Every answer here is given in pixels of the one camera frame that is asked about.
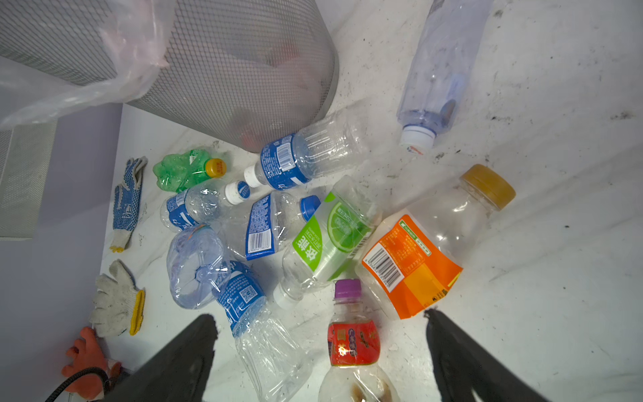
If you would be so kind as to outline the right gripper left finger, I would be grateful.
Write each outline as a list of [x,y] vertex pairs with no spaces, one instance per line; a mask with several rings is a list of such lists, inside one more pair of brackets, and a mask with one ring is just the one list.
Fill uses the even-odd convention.
[[201,401],[218,335],[214,317],[200,315],[105,400]]

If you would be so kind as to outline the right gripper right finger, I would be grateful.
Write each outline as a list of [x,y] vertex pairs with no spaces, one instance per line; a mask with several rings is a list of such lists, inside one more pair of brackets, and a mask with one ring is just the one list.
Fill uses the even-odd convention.
[[445,313],[430,308],[426,339],[443,401],[544,401]]

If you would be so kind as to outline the blue tinted bottle blue cap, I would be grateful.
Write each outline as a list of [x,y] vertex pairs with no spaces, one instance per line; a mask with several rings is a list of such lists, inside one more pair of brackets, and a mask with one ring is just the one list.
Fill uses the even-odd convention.
[[230,254],[222,232],[207,224],[178,233],[167,253],[172,299],[196,310],[216,300],[231,276]]

